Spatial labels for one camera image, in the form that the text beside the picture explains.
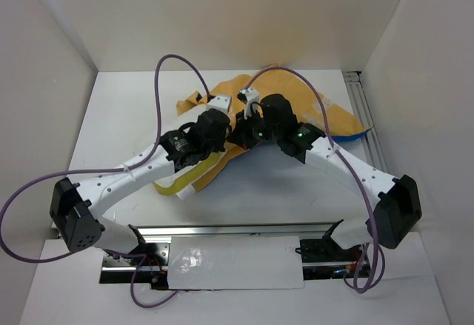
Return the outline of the orange pillowcase with blue back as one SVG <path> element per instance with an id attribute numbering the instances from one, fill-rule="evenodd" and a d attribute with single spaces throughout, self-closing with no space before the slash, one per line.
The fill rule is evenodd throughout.
<path id="1" fill-rule="evenodd" d="M 323 115 L 326 115 L 330 134 L 337 143 L 355 141 L 369 132 L 352 113 L 333 103 L 322 93 L 314 93 L 300 78 L 285 70 L 273 69 L 266 73 L 258 72 L 252 76 L 241 74 L 217 84 L 210 93 L 215 96 L 224 94 L 235 98 L 247 84 L 257 90 L 262 98 L 272 93 L 281 93 L 290 101 L 293 112 L 300 122 L 311 123 L 324 130 Z M 216 178 L 229 161 L 246 153 L 245 149 L 231 143 L 227 143 L 225 148 L 226 155 L 216 168 L 218 172 L 211 172 L 212 177 Z"/>

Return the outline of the white pillow with yellow edge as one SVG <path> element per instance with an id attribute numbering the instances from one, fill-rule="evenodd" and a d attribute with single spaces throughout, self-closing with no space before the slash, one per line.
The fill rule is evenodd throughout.
<path id="1" fill-rule="evenodd" d="M 219 123 L 224 123 L 226 128 L 230 125 L 230 119 L 223 113 L 216 113 L 211 117 L 217 118 Z M 171 130 L 177 130 L 185 123 L 203 120 L 201 117 L 196 118 L 195 121 L 191 121 L 190 118 L 184 119 L 184 115 L 180 115 L 173 122 L 165 123 L 161 136 Z M 169 177 L 154 181 L 153 186 L 160 195 L 176 195 L 180 199 L 185 199 L 205 188 L 215 178 L 215 176 L 211 176 L 211 172 L 218 172 L 216 168 L 225 155 L 225 152 L 210 153 L 205 160 L 198 162 L 196 165 L 185 167 Z"/>

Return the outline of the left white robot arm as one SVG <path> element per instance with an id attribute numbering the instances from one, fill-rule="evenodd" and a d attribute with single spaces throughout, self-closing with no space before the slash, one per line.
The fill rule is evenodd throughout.
<path id="1" fill-rule="evenodd" d="M 115 173 L 96 173 L 93 178 L 73 183 L 69 178 L 56 182 L 50 216 L 68 250 L 80 252 L 89 247 L 118 251 L 130 265 L 146 256 L 144 239 L 133 226 L 124 226 L 102 216 L 116 203 L 163 178 L 202 167 L 211 155 L 224 151 L 230 118 L 210 108 L 195 122 L 166 132 L 149 148 L 150 158 L 139 163 L 130 159 Z"/>

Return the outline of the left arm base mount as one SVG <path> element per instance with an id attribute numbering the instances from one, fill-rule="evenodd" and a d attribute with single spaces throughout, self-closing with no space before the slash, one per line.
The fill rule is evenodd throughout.
<path id="1" fill-rule="evenodd" d="M 167 270 L 170 255 L 171 237 L 158 237 L 147 240 L 148 255 L 128 258 L 106 252 L 101 263 L 100 284 L 150 285 L 154 290 L 168 290 Z"/>

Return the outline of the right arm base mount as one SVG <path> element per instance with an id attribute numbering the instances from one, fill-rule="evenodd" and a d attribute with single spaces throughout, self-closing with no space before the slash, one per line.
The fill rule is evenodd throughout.
<path id="1" fill-rule="evenodd" d="M 322 238 L 301 239 L 295 252 L 301 256 L 305 281 L 353 278 L 362 245 L 341 249 Z"/>

